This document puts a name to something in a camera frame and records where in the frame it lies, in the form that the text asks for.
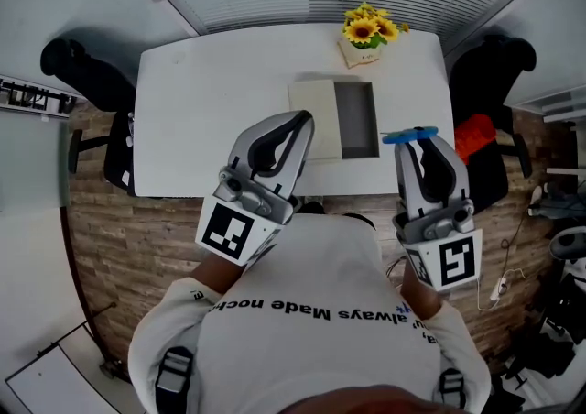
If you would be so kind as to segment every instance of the blue object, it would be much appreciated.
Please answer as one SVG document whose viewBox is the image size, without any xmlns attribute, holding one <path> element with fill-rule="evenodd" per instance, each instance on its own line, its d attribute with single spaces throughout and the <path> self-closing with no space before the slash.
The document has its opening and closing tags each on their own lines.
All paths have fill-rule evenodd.
<svg viewBox="0 0 586 414">
<path fill-rule="evenodd" d="M 414 140 L 423 140 L 434 137 L 438 134 L 438 128 L 434 125 L 428 127 L 419 127 L 417 129 L 406 129 L 404 131 L 382 133 L 383 144 L 406 144 Z"/>
</svg>

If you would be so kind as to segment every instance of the white shirt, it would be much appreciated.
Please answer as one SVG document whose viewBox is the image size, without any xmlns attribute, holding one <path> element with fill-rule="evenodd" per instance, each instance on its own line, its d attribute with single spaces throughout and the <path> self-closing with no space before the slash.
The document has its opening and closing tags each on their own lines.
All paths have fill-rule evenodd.
<svg viewBox="0 0 586 414">
<path fill-rule="evenodd" d="M 461 315 L 444 302 L 419 320 L 386 278 L 367 223 L 299 214 L 276 244 L 222 298 L 178 280 L 140 322 L 128 370 L 150 414 L 158 366 L 175 345 L 196 354 L 189 414 L 276 414 L 373 385 L 438 400 L 448 365 L 463 374 L 466 410 L 482 411 L 490 374 Z"/>
</svg>

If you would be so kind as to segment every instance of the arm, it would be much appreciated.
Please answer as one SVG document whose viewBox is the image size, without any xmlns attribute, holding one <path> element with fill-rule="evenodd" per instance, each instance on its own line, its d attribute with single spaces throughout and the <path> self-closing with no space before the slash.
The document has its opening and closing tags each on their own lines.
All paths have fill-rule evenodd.
<svg viewBox="0 0 586 414">
<path fill-rule="evenodd" d="M 201 321 L 243 270 L 221 257 L 206 257 L 189 277 L 173 282 L 163 300 L 136 327 L 128 350 L 128 373 L 148 413 L 157 413 L 155 384 L 165 352 L 183 346 L 195 357 Z M 190 398 L 195 402 L 199 399 L 195 364 Z"/>
<path fill-rule="evenodd" d="M 214 254 L 209 254 L 190 276 L 215 292 L 224 294 L 242 276 L 245 266 L 237 266 Z"/>
<path fill-rule="evenodd" d="M 401 296 L 421 320 L 427 320 L 440 311 L 439 293 L 419 282 L 409 260 L 405 264 Z"/>
<path fill-rule="evenodd" d="M 491 392 L 491 377 L 460 313 L 448 302 L 442 302 L 438 292 L 418 281 L 409 261 L 405 265 L 401 295 L 433 333 L 446 365 L 462 373 L 466 411 L 480 413 Z M 440 395 L 434 394 L 434 400 L 441 402 Z"/>
</svg>

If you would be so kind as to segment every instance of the open box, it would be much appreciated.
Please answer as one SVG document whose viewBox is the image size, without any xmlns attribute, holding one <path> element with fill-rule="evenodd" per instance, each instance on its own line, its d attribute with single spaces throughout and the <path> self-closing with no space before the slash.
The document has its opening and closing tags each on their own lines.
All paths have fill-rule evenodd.
<svg viewBox="0 0 586 414">
<path fill-rule="evenodd" d="M 289 85 L 291 110 L 315 121 L 309 161 L 379 157 L 373 85 L 320 80 Z"/>
</svg>

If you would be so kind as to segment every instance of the flower pot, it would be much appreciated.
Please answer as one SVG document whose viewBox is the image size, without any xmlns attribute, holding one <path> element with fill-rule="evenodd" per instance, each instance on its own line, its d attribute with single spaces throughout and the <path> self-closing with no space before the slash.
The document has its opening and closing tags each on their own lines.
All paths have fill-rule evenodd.
<svg viewBox="0 0 586 414">
<path fill-rule="evenodd" d="M 356 48 L 348 39 L 340 38 L 338 41 L 340 51 L 346 60 L 346 66 L 351 69 L 359 64 L 370 64 L 381 57 L 382 45 L 376 48 Z"/>
</svg>

